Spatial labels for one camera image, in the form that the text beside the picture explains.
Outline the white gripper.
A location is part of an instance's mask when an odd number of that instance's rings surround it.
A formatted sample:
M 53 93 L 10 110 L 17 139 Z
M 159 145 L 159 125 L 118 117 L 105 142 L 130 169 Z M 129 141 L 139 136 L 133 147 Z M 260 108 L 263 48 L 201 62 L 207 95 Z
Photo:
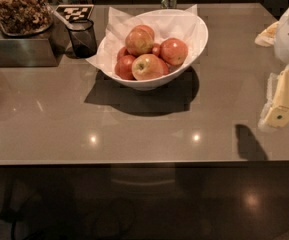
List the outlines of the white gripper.
M 255 38 L 262 47 L 274 45 L 278 59 L 289 64 L 289 8 Z M 271 73 L 267 81 L 267 102 L 260 115 L 258 127 L 264 132 L 285 127 L 289 123 L 289 65 L 279 74 Z

